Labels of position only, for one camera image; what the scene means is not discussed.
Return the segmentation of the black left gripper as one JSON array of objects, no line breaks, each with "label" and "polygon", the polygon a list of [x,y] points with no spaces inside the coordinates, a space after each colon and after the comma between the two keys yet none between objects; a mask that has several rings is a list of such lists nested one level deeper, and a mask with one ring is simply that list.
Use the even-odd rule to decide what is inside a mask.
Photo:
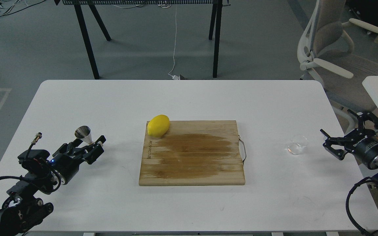
[{"label": "black left gripper", "polygon": [[66,185],[78,172],[82,162],[93,164],[103,154],[103,144],[106,137],[101,135],[95,143],[77,148],[82,140],[76,138],[74,141],[62,144],[52,154],[51,166],[61,178],[61,184]]}]

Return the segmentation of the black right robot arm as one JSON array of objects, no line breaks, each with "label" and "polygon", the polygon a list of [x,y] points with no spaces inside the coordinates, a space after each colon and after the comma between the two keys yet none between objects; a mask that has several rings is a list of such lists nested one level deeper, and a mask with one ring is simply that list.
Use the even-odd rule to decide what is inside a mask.
[{"label": "black right robot arm", "polygon": [[[358,120],[358,127],[344,137],[331,137],[324,130],[320,132],[326,137],[324,148],[339,160],[344,160],[351,153],[369,170],[378,170],[378,118],[372,112],[356,114],[348,110]],[[378,174],[366,177],[363,181],[371,181],[378,186]]]}]

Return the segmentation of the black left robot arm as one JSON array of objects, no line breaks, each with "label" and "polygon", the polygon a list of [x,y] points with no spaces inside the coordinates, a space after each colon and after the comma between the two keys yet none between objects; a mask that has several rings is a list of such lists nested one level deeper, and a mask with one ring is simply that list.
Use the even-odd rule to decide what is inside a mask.
[{"label": "black left robot arm", "polygon": [[15,179],[0,209],[0,236],[15,236],[42,223],[54,210],[52,203],[43,203],[34,195],[40,191],[51,194],[67,184],[78,172],[81,163],[93,164],[103,154],[105,136],[96,141],[91,136],[75,132],[75,140],[64,143],[48,160],[49,152],[29,147],[18,156],[19,164],[27,170],[25,176],[0,176],[0,181]]}]

